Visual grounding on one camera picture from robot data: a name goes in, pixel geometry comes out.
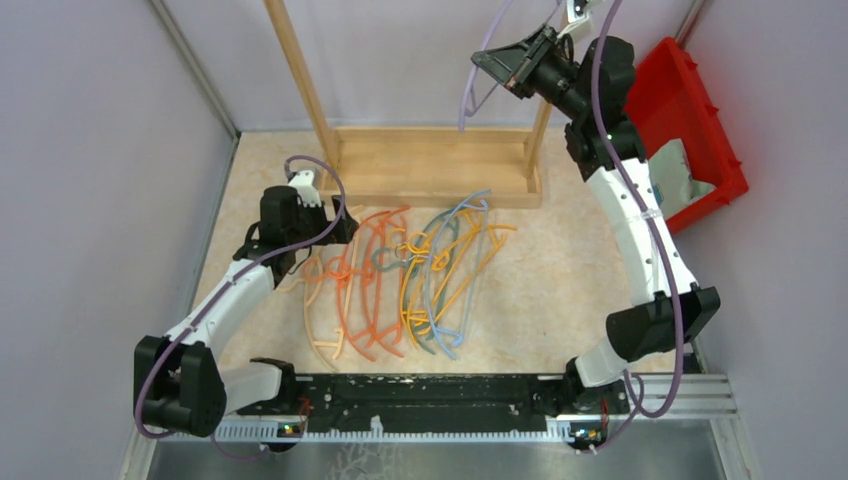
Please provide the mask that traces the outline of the lilac plastic hanger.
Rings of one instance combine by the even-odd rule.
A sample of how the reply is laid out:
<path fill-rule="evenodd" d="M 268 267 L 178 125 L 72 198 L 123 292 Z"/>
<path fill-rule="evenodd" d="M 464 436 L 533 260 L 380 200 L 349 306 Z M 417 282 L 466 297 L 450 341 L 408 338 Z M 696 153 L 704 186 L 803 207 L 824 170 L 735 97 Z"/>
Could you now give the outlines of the lilac plastic hanger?
<path fill-rule="evenodd" d="M 486 30 L 486 32 L 483 36 L 483 39 L 480 42 L 480 46 L 479 46 L 480 50 L 486 50 L 488 48 L 492 37 L 496 33 L 498 26 L 501 24 L 504 16 L 508 12 L 508 10 L 511 8 L 512 4 L 513 4 L 512 0 L 504 1 L 501 4 L 501 6 L 498 8 L 493 20 L 491 21 L 491 23 L 487 27 L 487 30 Z M 555 5 L 553 7 L 553 10 L 548 15 L 545 22 L 549 22 L 554 17 L 554 14 L 560 9 L 563 10 L 563 13 L 565 14 L 566 21 L 569 21 L 569 15 L 573 12 L 573 6 L 574 6 L 573 1 L 563 1 L 563 0 L 556 1 Z M 458 115 L 458 121 L 457 121 L 457 130 L 460 134 L 463 134 L 465 132 L 467 120 L 469 118 L 472 118 L 473 116 L 475 116 L 477 114 L 477 112 L 480 110 L 482 105 L 486 103 L 486 101 L 489 99 L 489 97 L 491 96 L 491 94 L 495 90 L 495 87 L 491 87 L 483 95 L 483 98 L 480 101 L 478 101 L 477 98 L 476 98 L 476 91 L 475 91 L 475 81 L 476 81 L 476 78 L 478 76 L 478 73 L 479 73 L 479 68 L 475 64 L 473 64 L 470 71 L 469 71 L 469 74 L 468 74 L 468 77 L 467 77 L 467 80 L 466 80 L 466 84 L 465 84 L 465 87 L 464 87 L 464 90 L 463 90 L 463 94 L 462 94 L 462 97 L 461 97 L 461 101 L 460 101 L 460 104 L 459 104 L 459 115 Z"/>

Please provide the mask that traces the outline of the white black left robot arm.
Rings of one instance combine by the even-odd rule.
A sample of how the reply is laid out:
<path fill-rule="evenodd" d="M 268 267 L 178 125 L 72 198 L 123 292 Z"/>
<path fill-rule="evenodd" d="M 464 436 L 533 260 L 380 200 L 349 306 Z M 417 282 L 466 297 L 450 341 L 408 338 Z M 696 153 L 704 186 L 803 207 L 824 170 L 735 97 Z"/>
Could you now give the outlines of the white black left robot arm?
<path fill-rule="evenodd" d="M 294 170 L 298 159 L 311 168 Z M 294 267 L 297 252 L 348 245 L 359 228 L 331 164 L 300 155 L 284 160 L 283 168 L 285 184 L 263 191 L 259 218 L 215 289 L 166 334 L 146 336 L 136 345 L 133 420 L 143 437 L 213 437 L 232 412 L 261 402 L 277 414 L 297 406 L 300 388 L 291 364 L 259 358 L 228 371 L 218 366 L 249 314 Z"/>

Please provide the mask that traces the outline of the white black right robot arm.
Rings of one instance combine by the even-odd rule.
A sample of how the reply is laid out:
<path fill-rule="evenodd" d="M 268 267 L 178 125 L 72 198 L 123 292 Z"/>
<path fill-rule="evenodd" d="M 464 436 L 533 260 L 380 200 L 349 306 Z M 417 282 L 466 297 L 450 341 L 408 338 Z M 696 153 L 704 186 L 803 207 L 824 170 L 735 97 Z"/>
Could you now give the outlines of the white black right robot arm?
<path fill-rule="evenodd" d="M 602 339 L 567 364 L 565 403 L 590 411 L 602 387 L 629 383 L 633 364 L 663 353 L 675 356 L 669 388 L 675 396 L 683 348 L 717 312 L 720 296 L 701 286 L 680 258 L 651 190 L 644 145 L 625 111 L 636 79 L 632 45 L 602 36 L 577 61 L 571 36 L 544 24 L 502 52 L 508 91 L 521 99 L 539 96 L 569 118 L 567 151 L 610 223 L 630 287 L 630 307 L 609 314 Z"/>

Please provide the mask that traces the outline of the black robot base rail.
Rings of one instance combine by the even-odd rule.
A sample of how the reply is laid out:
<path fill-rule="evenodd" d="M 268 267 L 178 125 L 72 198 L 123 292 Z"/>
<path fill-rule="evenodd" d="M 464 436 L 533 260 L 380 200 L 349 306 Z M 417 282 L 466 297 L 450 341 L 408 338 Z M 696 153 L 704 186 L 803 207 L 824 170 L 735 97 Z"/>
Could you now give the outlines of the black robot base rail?
<path fill-rule="evenodd" d="M 286 373 L 280 392 L 176 437 L 283 443 L 558 442 L 603 444 L 611 417 L 627 415 L 622 381 L 574 386 L 561 375 L 378 375 Z"/>

